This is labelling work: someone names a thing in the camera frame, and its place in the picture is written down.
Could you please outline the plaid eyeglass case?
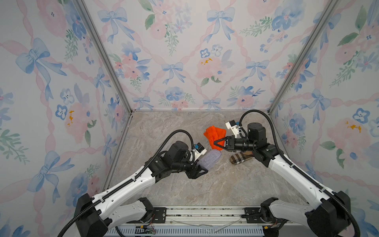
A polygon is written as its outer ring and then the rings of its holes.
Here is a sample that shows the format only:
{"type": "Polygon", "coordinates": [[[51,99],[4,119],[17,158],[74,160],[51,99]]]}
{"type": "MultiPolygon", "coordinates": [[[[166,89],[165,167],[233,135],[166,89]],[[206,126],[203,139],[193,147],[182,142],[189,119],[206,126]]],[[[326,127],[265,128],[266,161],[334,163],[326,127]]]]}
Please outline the plaid eyeglass case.
{"type": "Polygon", "coordinates": [[[254,158],[254,155],[250,151],[239,152],[239,153],[236,153],[230,157],[230,162],[232,165],[238,165],[238,164],[241,164],[243,162],[249,161],[252,158],[254,158]]]}

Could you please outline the purple eyeglass case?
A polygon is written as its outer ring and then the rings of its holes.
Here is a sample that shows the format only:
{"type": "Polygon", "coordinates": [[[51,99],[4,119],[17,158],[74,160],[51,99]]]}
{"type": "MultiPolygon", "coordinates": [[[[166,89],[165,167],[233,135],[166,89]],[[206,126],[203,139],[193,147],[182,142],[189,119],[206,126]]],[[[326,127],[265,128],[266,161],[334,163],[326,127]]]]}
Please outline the purple eyeglass case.
{"type": "Polygon", "coordinates": [[[205,156],[199,160],[198,164],[202,168],[206,170],[210,170],[220,160],[221,156],[222,156],[221,151],[216,150],[216,149],[211,150],[207,152],[205,156]]]}

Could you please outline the orange microfiber cloth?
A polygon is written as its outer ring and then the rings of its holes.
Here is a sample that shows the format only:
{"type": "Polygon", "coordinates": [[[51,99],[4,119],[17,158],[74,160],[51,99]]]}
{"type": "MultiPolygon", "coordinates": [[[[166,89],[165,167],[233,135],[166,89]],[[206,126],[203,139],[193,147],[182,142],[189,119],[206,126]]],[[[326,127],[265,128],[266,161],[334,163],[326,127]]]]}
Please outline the orange microfiber cloth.
{"type": "Polygon", "coordinates": [[[214,142],[217,140],[220,140],[222,138],[225,138],[226,133],[227,133],[227,131],[225,129],[217,128],[215,126],[211,126],[211,127],[206,129],[206,131],[204,132],[203,135],[208,139],[209,144],[213,150],[222,151],[223,149],[220,148],[219,146],[216,146],[214,144],[214,142]]]}

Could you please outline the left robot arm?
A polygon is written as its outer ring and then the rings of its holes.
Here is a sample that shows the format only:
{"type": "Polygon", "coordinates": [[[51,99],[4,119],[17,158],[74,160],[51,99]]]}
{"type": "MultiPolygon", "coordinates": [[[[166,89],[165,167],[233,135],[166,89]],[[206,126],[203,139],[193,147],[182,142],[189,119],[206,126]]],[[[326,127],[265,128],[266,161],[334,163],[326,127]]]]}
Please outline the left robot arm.
{"type": "Polygon", "coordinates": [[[186,143],[177,141],[110,189],[92,197],[85,193],[78,199],[74,215],[80,236],[102,237],[109,229],[124,223],[149,222],[155,209],[147,198],[126,206],[123,203],[173,173],[184,172],[189,179],[205,175],[208,170],[201,167],[197,159],[206,152],[200,143],[189,149],[186,143]]]}

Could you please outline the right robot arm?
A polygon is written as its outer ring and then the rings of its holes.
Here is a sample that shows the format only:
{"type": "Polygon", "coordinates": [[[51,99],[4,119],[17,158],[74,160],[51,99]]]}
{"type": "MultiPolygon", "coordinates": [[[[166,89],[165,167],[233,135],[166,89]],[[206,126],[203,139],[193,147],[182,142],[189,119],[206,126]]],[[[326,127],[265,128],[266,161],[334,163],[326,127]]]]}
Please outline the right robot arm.
{"type": "Polygon", "coordinates": [[[260,213],[247,215],[246,219],[260,218],[266,223],[293,221],[312,230],[318,237],[337,237],[351,224],[350,197],[327,188],[310,174],[295,165],[274,144],[267,142],[266,129],[260,123],[250,123],[245,138],[239,138],[237,127],[227,123],[234,133],[214,141],[214,145],[229,152],[251,152],[265,167],[279,174],[307,201],[307,205],[284,202],[269,198],[261,203],[260,213]]]}

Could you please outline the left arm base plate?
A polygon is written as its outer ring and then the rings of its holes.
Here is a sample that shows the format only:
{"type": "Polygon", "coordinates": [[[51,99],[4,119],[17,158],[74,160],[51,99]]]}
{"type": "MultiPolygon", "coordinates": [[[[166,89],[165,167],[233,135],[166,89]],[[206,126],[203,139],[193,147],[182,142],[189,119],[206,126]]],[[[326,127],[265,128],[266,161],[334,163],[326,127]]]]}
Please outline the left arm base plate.
{"type": "Polygon", "coordinates": [[[140,220],[142,223],[164,224],[166,222],[167,208],[166,207],[153,207],[148,210],[143,218],[140,220]]]}

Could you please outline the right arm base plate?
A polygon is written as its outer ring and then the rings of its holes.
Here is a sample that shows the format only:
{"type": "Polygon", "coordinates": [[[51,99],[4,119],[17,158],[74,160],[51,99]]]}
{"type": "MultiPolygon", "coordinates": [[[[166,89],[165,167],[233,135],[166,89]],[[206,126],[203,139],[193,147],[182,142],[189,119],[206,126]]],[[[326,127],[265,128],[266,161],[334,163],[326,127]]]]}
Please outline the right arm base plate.
{"type": "Polygon", "coordinates": [[[261,224],[265,223],[260,207],[246,207],[244,208],[244,214],[241,216],[246,219],[248,224],[261,224]]]}

